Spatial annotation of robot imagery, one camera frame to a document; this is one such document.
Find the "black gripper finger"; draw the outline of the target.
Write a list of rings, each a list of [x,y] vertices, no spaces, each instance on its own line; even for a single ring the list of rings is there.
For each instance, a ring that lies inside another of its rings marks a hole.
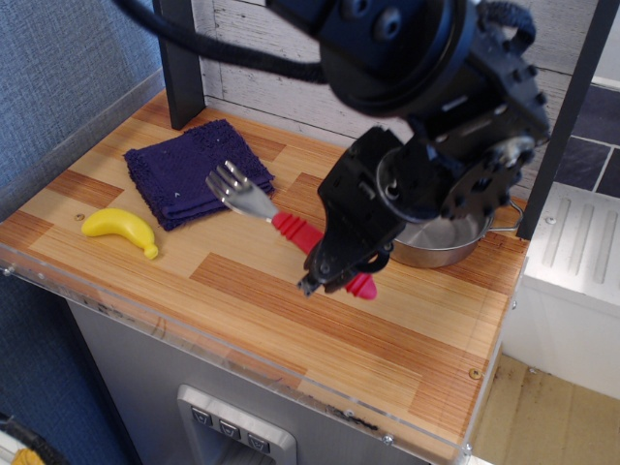
[[[319,280],[315,279],[310,274],[306,274],[297,282],[297,287],[305,296],[311,296],[322,285],[323,284]]]

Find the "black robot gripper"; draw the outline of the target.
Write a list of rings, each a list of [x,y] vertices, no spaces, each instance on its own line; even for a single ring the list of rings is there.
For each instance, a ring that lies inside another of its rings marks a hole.
[[[491,215],[510,198],[522,167],[549,135],[537,69],[523,57],[535,31],[410,29],[387,42],[381,64],[324,48],[336,96],[359,111],[404,119],[412,137],[372,128],[340,157],[319,188],[325,236],[305,262],[333,294],[376,294],[408,224]]]

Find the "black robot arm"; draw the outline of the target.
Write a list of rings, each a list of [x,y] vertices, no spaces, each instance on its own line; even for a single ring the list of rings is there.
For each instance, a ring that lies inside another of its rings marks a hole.
[[[536,28],[501,1],[273,1],[312,36],[335,96],[373,117],[398,117],[407,141],[374,127],[319,187],[323,238],[299,286],[345,287],[388,262],[409,224],[490,216],[546,143],[546,98],[525,59]]]

